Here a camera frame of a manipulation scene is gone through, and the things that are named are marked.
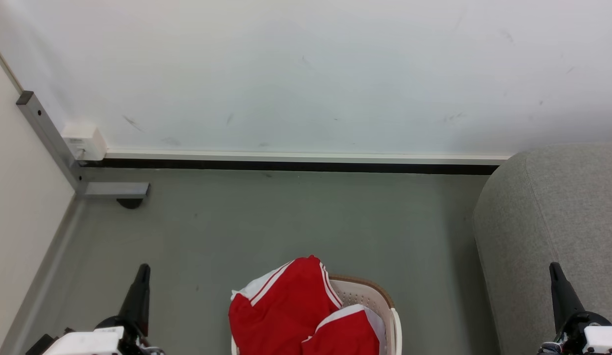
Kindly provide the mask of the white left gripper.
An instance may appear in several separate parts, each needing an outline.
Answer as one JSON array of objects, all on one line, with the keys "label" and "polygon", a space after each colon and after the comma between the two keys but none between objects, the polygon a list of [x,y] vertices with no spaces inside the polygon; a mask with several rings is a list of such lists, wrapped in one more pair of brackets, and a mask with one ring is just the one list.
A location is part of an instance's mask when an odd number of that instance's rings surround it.
[{"label": "white left gripper", "polygon": [[65,329],[62,337],[44,334],[25,353],[27,355],[163,355],[151,346],[149,331],[150,266],[139,266],[118,316],[102,321],[91,332]]}]

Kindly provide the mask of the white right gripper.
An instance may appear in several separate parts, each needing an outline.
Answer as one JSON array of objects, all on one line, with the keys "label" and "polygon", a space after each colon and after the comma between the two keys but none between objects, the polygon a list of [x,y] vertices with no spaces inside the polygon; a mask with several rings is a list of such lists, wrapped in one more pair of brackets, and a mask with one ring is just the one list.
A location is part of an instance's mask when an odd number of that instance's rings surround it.
[{"label": "white right gripper", "polygon": [[549,265],[556,337],[543,342],[539,355],[612,355],[612,324],[605,317],[585,312],[560,263]]}]

